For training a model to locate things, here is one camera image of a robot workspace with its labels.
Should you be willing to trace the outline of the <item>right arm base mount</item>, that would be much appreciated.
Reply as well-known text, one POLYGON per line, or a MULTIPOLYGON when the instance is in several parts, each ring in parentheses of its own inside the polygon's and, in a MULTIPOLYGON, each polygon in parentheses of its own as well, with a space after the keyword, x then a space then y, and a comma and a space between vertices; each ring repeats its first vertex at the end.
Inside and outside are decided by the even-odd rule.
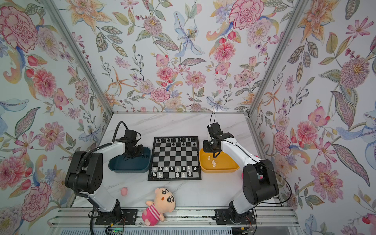
POLYGON ((256 216, 254 211, 246 211, 245 213, 238 214, 235 210, 226 209, 215 209, 215 215, 213 220, 216 221, 217 225, 256 225, 256 216))

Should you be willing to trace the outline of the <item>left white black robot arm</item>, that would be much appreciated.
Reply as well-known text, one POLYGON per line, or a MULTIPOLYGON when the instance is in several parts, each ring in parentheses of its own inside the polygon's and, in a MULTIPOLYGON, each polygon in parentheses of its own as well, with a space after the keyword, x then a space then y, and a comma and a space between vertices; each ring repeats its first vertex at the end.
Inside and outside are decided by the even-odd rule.
POLYGON ((141 156, 144 149, 137 145, 140 139, 139 132, 127 129, 120 139, 113 136, 109 143, 75 153, 66 174, 65 187, 89 201, 100 216, 120 220, 123 217, 120 202, 101 185, 103 164, 118 156, 141 156))

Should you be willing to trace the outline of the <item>yellow plastic tray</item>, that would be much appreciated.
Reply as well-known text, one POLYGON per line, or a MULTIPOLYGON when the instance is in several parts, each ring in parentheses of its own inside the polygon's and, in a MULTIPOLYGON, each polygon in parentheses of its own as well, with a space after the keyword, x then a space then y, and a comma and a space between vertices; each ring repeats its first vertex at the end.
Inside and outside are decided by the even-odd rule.
POLYGON ((217 158, 213 153, 199 152, 201 170, 204 173, 232 173, 240 169, 238 164, 226 153, 221 152, 217 158))

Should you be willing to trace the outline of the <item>small pink eraser toy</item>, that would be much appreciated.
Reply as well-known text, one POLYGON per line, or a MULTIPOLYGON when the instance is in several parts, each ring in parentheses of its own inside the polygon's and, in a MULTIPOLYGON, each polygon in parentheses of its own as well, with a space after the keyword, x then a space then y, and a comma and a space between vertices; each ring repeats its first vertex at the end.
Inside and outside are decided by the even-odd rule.
POLYGON ((127 187, 123 187, 120 192, 121 192, 122 196, 127 196, 127 194, 128 194, 128 188, 127 187))

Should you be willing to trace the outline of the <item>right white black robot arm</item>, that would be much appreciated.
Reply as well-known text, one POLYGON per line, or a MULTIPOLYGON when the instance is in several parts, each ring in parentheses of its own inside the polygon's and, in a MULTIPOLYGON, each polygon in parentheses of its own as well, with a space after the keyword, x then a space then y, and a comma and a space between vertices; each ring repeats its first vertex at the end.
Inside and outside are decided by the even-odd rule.
POLYGON ((279 194, 276 172, 270 160, 251 154, 231 133, 224 133, 217 122, 209 124, 207 129, 210 139, 203 142, 204 152, 215 157, 225 153, 243 169, 242 193, 229 204, 234 215, 242 215, 279 194))

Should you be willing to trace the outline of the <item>pink striped plush doll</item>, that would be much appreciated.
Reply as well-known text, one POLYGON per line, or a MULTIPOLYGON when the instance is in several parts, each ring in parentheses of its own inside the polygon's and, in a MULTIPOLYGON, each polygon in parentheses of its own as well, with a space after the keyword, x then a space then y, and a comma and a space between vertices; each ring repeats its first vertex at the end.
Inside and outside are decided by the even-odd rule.
POLYGON ((165 213, 172 212, 175 209, 176 200, 167 188, 157 188, 154 201, 147 201, 146 205, 147 208, 142 213, 144 224, 155 226, 159 222, 165 221, 165 213))

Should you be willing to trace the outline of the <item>teal plastic tray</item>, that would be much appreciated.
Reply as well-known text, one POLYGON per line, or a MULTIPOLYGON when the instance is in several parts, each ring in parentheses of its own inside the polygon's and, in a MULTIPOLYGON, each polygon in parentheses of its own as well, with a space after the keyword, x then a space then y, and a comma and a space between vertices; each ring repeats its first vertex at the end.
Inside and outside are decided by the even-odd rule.
POLYGON ((111 159, 108 167, 115 173, 145 173, 149 170, 151 165, 151 150, 144 147, 144 152, 141 156, 135 158, 118 155, 111 159))

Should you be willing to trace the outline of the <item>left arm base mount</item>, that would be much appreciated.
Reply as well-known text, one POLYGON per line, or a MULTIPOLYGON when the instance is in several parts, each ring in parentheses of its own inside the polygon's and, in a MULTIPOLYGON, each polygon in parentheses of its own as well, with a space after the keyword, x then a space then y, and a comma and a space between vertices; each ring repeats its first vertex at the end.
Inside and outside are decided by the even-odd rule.
POLYGON ((135 225, 138 210, 121 209, 121 212, 95 212, 94 220, 96 225, 135 225))

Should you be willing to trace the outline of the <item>black and white chessboard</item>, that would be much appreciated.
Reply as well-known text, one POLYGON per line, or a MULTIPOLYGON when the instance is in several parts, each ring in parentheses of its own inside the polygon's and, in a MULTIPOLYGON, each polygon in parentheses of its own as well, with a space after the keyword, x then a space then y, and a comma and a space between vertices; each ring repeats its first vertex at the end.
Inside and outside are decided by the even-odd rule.
POLYGON ((155 137, 148 181, 201 180, 197 136, 155 137))

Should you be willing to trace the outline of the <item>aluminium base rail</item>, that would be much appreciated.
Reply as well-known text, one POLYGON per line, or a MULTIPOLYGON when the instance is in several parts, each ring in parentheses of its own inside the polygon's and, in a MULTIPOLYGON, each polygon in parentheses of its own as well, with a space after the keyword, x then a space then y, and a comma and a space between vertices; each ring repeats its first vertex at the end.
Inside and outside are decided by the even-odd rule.
MULTIPOLYGON (((123 207, 126 219, 134 224, 126 225, 130 228, 142 228, 145 224, 142 220, 142 212, 145 207, 123 207)), ((220 218, 215 210, 226 210, 225 207, 177 207, 173 212, 164 216, 165 221, 157 224, 159 227, 222 227, 216 219, 220 218)), ((56 216, 49 219, 50 227, 88 227, 90 223, 90 208, 64 208, 59 209, 56 216)), ((299 222, 296 213, 289 207, 261 206, 256 207, 247 216, 244 223, 233 223, 226 220, 227 227, 298 227, 299 222)))

